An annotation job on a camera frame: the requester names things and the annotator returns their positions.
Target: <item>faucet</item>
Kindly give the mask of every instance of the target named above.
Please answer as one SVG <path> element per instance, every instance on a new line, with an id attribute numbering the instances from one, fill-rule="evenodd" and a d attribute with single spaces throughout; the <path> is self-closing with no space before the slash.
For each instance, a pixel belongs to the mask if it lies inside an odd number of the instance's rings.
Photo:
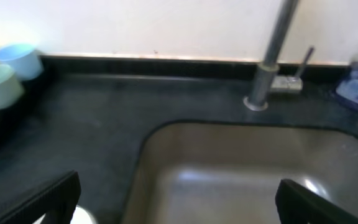
<path id="1" fill-rule="evenodd" d="M 276 75 L 280 69 L 277 64 L 278 55 L 280 54 L 298 3 L 299 0 L 284 0 L 282 4 L 265 58 L 257 65 L 251 93 L 244 98 L 244 104 L 250 110 L 266 110 L 268 107 L 267 97 L 270 92 L 299 93 L 303 88 L 303 82 L 300 77 L 314 52 L 314 47 L 309 48 L 295 76 Z"/>

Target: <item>light blue cup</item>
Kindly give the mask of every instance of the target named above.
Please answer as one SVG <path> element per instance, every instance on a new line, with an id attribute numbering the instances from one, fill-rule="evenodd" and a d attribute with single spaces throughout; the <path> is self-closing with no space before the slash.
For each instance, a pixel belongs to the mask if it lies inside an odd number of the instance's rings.
<path id="1" fill-rule="evenodd" d="M 35 48 L 30 44 L 0 47 L 0 63 L 10 65 L 20 80 L 37 78 L 44 70 Z"/>

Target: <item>wall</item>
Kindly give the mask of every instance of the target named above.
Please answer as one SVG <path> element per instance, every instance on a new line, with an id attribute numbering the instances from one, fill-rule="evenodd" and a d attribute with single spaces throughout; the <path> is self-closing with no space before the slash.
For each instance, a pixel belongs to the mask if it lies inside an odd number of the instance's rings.
<path id="1" fill-rule="evenodd" d="M 46 54 L 259 60 L 280 0 L 0 0 L 0 44 Z M 358 0 L 301 0 L 281 54 L 346 63 L 358 52 Z"/>

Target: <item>kitchen counter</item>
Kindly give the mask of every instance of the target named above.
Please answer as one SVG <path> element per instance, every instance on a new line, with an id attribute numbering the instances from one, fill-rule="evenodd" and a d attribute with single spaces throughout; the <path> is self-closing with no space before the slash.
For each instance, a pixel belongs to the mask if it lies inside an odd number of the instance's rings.
<path id="1" fill-rule="evenodd" d="M 276 95 L 249 111 L 250 82 L 64 75 L 0 147 L 0 203 L 66 170 L 77 170 L 79 204 L 100 224 L 119 223 L 140 147 L 157 127 L 207 121 L 328 128 L 358 138 L 358 112 L 305 83 L 301 95 Z"/>

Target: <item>sink basin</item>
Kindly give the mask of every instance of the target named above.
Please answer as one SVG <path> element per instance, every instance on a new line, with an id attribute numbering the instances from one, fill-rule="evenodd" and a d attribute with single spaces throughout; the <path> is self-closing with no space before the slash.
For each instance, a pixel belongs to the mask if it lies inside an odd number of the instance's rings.
<path id="1" fill-rule="evenodd" d="M 123 224 L 280 223 L 292 179 L 358 217 L 358 139 L 303 128 L 175 123 L 144 143 Z"/>

